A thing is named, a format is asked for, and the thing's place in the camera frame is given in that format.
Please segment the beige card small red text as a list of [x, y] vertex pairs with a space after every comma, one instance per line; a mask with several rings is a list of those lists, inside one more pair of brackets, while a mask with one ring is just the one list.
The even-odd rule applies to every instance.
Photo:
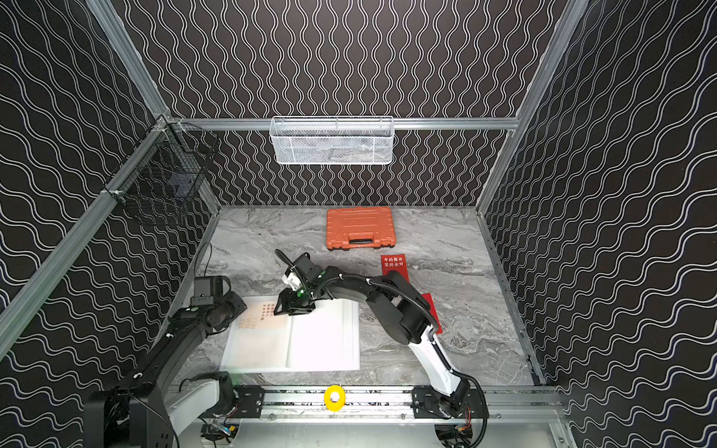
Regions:
[[280, 330], [285, 325], [284, 317], [274, 314], [274, 302], [250, 302], [246, 312], [239, 318], [241, 330]]

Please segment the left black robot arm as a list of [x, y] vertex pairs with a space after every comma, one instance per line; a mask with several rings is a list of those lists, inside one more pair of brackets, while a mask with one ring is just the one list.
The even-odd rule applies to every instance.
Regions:
[[183, 308], [170, 318], [167, 332], [113, 388], [91, 394], [82, 416], [85, 447], [179, 447], [179, 435], [204, 414], [225, 416], [237, 405], [229, 373], [202, 373], [200, 386], [165, 400], [190, 354], [209, 336], [231, 326], [246, 311], [234, 292], [212, 304]]

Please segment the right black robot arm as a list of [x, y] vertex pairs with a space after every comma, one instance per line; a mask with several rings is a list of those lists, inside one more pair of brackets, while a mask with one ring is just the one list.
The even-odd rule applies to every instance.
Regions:
[[449, 361], [428, 301], [401, 274], [360, 276], [336, 266], [321, 267], [307, 253], [293, 261], [279, 249], [274, 255], [287, 265], [275, 315], [308, 315], [326, 301], [367, 305], [386, 334], [409, 347], [427, 373], [436, 396], [429, 412], [442, 418], [463, 414], [472, 380]]

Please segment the white photo album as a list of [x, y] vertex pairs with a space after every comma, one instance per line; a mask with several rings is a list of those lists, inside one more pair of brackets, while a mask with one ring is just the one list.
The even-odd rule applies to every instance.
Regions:
[[[274, 302], [273, 296], [245, 303]], [[360, 310], [356, 302], [322, 301], [308, 315], [284, 317], [280, 330], [241, 330], [239, 318], [228, 331], [220, 369], [229, 373], [305, 373], [360, 369]]]

